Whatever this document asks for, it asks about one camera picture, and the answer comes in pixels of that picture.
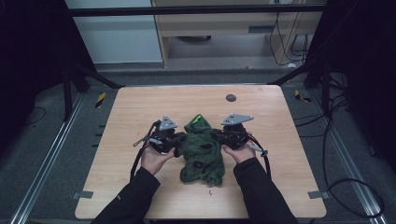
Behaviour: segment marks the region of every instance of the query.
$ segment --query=crumpled green fabric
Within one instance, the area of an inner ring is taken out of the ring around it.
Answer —
[[[188,183],[202,179],[209,185],[221,185],[224,162],[221,144],[210,134],[212,127],[199,114],[184,129],[187,138],[178,146],[178,151],[186,160],[186,166],[180,171],[180,180]]]

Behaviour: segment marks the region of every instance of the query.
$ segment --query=hand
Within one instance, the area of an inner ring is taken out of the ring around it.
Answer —
[[[161,154],[152,147],[147,147],[142,155],[141,166],[152,175],[157,174],[166,161],[175,157],[175,149],[172,148],[167,154]]]
[[[227,154],[230,154],[237,163],[241,163],[242,161],[256,157],[256,151],[251,149],[247,145],[244,145],[243,147],[241,147],[237,150],[232,150],[230,147],[227,147],[225,145],[221,146],[221,148]]]

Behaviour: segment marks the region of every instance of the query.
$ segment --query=wooden table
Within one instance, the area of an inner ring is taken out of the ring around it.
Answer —
[[[226,95],[234,94],[235,102]],[[184,132],[197,114],[212,128],[231,113],[250,115],[254,120],[244,127],[269,151],[273,181],[296,217],[324,217],[321,199],[310,199],[308,191],[318,190],[303,146],[278,86],[174,86],[120,89],[105,132],[96,152],[84,191],[91,199],[80,198],[76,217],[95,218],[129,182],[130,170],[141,139],[157,119],[167,115]],[[146,218],[247,218],[242,193],[235,181],[235,161],[223,153],[225,175],[220,187],[198,180],[183,184],[179,179],[185,160],[168,161],[156,174],[162,183],[154,195]]]

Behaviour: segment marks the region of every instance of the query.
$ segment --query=white wall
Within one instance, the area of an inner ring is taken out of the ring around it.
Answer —
[[[149,0],[66,0],[69,8],[151,7]],[[77,27],[94,63],[162,62],[153,16],[79,17]]]

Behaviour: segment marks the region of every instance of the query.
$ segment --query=small round object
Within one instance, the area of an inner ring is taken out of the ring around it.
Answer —
[[[225,97],[225,99],[226,99],[228,102],[234,102],[234,101],[236,101],[236,96],[235,96],[234,94],[228,94],[228,95]]]

